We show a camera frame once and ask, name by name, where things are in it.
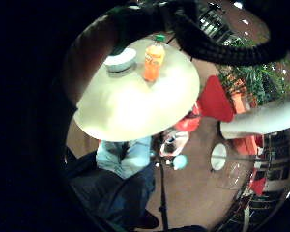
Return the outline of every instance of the red chair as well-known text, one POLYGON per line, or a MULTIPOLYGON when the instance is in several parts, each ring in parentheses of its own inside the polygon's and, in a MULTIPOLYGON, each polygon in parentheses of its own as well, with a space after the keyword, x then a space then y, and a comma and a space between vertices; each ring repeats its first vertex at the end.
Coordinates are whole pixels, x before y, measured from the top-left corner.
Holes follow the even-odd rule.
POLYGON ((174 127, 179 131, 192 132, 198 128, 202 117, 212 117, 223 122, 230 122, 234 117, 232 105, 225 96, 220 80, 216 75, 209 77, 192 111, 174 127))
POLYGON ((255 176, 256 176, 257 171, 258 170, 256 168, 253 168, 253 172, 252 172, 250 182, 249 182, 249 187, 251 190, 254 191, 254 193, 256 195, 261 196, 263 193, 265 183, 266 183, 266 178, 262 177, 259 180, 255 180, 255 176))
POLYGON ((263 135, 256 135, 255 136, 255 143, 257 144, 258 147, 263 148, 263 135))
POLYGON ((234 118, 233 107, 216 75, 209 77, 197 103, 201 108, 202 117, 212 117, 222 122, 231 122, 234 118))

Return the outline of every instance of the red object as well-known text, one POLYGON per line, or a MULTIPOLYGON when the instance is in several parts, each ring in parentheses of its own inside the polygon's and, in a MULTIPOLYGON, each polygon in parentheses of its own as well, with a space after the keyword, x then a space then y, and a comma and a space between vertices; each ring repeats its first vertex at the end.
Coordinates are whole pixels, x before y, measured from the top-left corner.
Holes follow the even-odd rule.
POLYGON ((234 118, 233 107, 216 75, 209 77, 197 102, 202 109, 202 116, 216 118, 223 122, 231 122, 234 118))
POLYGON ((236 114, 244 113, 246 110, 244 103, 242 101, 242 94, 236 93, 231 96, 234 103, 234 110, 236 114))
POLYGON ((192 111, 180 120, 174 128, 178 131, 192 132, 200 125, 201 110, 198 105, 194 105, 192 111))
POLYGON ((253 174, 252 174, 251 179, 250 179, 249 187, 251 188, 251 190, 254 191, 255 194, 257 194, 258 196, 261 196, 263 193, 265 183, 266 183, 266 178, 263 177, 259 180, 254 180, 256 173, 257 173, 257 169, 254 168, 253 174))
POLYGON ((254 136, 236 138, 232 140, 234 147, 241 155, 257 155, 258 147, 254 136))
POLYGON ((255 143, 258 147, 263 148, 263 135, 257 135, 255 136, 255 143))

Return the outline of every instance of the window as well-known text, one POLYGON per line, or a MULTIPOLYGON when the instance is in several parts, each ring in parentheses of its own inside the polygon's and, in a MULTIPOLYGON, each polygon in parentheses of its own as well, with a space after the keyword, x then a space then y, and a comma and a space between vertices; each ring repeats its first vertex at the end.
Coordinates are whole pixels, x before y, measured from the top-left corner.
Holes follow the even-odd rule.
POLYGON ((281 180, 288 179, 289 172, 290 172, 290 166, 284 167, 283 170, 282 170, 281 180))
POLYGON ((255 178, 254 180, 260 180, 262 179, 263 177, 265 177, 265 171, 257 171, 257 173, 255 174, 255 178))
POLYGON ((243 225, 229 220, 220 231, 242 231, 243 225))
POLYGON ((242 223, 244 220, 244 213, 243 211, 240 211, 239 213, 233 215, 233 217, 231 218, 233 221, 237 221, 239 223, 242 223))
POLYGON ((250 201, 249 207, 251 210, 255 209, 272 209, 276 206, 278 201, 250 201))
POLYGON ((251 210, 250 211, 250 222, 251 223, 262 223, 265 218, 269 216, 272 209, 263 210, 251 210))
POLYGON ((252 197, 253 201, 274 201, 274 200, 279 200, 281 195, 282 195, 283 191, 266 191, 263 192, 262 196, 257 196, 254 195, 252 197))
POLYGON ((267 179, 269 181, 276 181, 276 180, 280 180, 281 177, 281 169, 270 169, 267 172, 267 179))
POLYGON ((223 44, 233 34, 221 11, 211 10, 207 4, 200 4, 199 15, 201 30, 217 43, 223 44))
POLYGON ((287 146, 282 146, 279 148, 274 148, 272 151, 273 158, 275 160, 281 159, 281 158, 289 158, 289 147, 287 146))

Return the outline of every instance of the green leaves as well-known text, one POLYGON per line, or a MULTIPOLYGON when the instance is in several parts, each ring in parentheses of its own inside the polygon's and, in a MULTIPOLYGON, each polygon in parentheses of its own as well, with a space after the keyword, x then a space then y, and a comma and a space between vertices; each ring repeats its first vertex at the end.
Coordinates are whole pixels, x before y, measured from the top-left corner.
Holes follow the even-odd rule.
MULTIPOLYGON (((229 45, 236 47, 255 46, 255 42, 246 38, 235 38, 229 45)), ((257 103, 264 103, 282 99, 290 95, 290 83, 286 81, 283 67, 290 63, 287 59, 257 66, 221 66, 219 79, 228 96, 241 92, 244 95, 253 95, 257 103)))

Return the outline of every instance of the bottle cap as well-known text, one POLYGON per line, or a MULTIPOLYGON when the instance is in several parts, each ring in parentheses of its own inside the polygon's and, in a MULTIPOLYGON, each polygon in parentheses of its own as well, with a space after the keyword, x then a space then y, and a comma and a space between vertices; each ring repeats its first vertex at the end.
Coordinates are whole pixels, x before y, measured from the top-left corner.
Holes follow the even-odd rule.
POLYGON ((165 36, 164 35, 156 35, 155 41, 164 42, 165 36))

